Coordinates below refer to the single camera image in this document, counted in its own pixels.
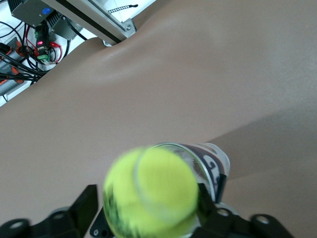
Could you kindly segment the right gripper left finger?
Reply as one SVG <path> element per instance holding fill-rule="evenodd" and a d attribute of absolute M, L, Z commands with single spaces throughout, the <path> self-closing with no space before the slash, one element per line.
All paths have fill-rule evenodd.
<path fill-rule="evenodd" d="M 5 222 L 0 226 L 0 238 L 84 238 L 97 211 L 97 186 L 88 185 L 70 207 L 35 225 L 25 218 Z"/>

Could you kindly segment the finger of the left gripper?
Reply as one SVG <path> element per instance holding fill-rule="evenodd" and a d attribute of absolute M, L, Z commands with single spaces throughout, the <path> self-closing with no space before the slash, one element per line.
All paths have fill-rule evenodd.
<path fill-rule="evenodd" d="M 220 203 L 224 193 L 225 185 L 227 181 L 227 176 L 220 174 L 217 179 L 217 192 L 215 193 L 215 202 Z"/>
<path fill-rule="evenodd" d="M 111 230 L 108 226 L 103 210 L 100 210 L 95 221 L 90 228 L 90 235 L 93 238 L 110 238 Z"/>

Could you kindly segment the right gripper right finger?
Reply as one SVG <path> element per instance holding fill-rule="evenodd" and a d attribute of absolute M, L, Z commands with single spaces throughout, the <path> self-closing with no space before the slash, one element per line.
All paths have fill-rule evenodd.
<path fill-rule="evenodd" d="M 193 238 L 295 238 L 276 218 L 254 214 L 249 220 L 217 207 L 204 184 L 198 184 L 197 215 L 201 225 L 193 231 Z"/>

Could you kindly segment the clear tennis ball tube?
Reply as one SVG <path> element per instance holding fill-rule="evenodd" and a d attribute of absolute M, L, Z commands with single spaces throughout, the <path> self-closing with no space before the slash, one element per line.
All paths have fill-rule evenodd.
<path fill-rule="evenodd" d="M 217 179 L 220 174 L 229 176 L 230 160 L 218 146 L 212 143 L 180 144 L 160 143 L 155 145 L 180 156 L 191 168 L 198 183 L 203 183 L 215 202 Z"/>

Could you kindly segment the yellow tennis ball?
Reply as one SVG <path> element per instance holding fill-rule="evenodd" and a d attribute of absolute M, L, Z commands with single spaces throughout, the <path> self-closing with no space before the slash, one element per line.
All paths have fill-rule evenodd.
<path fill-rule="evenodd" d="M 198 198 L 188 164 L 159 147 L 121 155 L 103 187 L 104 214 L 115 238 L 184 238 L 196 225 Z"/>

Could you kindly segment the brown table mat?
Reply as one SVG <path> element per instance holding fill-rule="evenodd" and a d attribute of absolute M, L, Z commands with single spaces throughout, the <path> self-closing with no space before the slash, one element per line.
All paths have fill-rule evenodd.
<path fill-rule="evenodd" d="M 225 204 L 317 238 L 317 0 L 156 0 L 134 22 L 0 107 L 0 225 L 70 206 L 131 148 L 210 142 Z"/>

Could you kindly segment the small green circuit board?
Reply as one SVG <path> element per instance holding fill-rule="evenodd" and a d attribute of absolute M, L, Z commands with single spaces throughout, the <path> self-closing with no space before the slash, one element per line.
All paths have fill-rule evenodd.
<path fill-rule="evenodd" d="M 35 27 L 37 59 L 46 64 L 50 61 L 50 36 L 48 26 L 44 23 Z"/>

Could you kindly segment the orange grey power strip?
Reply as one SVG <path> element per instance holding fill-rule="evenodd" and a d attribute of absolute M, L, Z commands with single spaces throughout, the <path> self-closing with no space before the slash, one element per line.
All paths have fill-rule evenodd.
<path fill-rule="evenodd" d="M 0 51 L 5 53 L 12 59 L 23 63 L 25 55 L 20 51 L 21 42 L 17 37 L 11 40 L 0 43 Z M 8 59 L 0 56 L 0 97 L 10 95 L 15 90 L 20 89 L 22 86 L 27 85 L 30 81 L 22 80 L 22 76 L 26 76 L 26 72 L 18 69 L 16 66 L 10 65 Z"/>

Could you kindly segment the grey finned box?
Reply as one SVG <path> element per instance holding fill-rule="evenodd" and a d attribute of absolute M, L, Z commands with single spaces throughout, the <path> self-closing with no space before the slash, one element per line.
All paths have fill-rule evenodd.
<path fill-rule="evenodd" d="M 50 29 L 65 39 L 73 39 L 77 34 L 69 27 L 62 16 L 56 15 L 47 20 Z"/>

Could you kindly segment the grey box with blue sticker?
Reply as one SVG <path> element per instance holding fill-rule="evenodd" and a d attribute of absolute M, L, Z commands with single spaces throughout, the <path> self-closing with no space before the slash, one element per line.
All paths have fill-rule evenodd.
<path fill-rule="evenodd" d="M 11 15 L 30 26 L 55 25 L 62 14 L 41 0 L 7 0 Z"/>

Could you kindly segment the aluminium profile beam with bracket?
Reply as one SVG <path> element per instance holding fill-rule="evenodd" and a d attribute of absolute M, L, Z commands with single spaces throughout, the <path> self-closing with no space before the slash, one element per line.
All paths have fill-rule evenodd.
<path fill-rule="evenodd" d="M 97 0 L 41 0 L 103 40 L 107 47 L 130 38 L 137 31 L 132 19 L 115 18 Z"/>

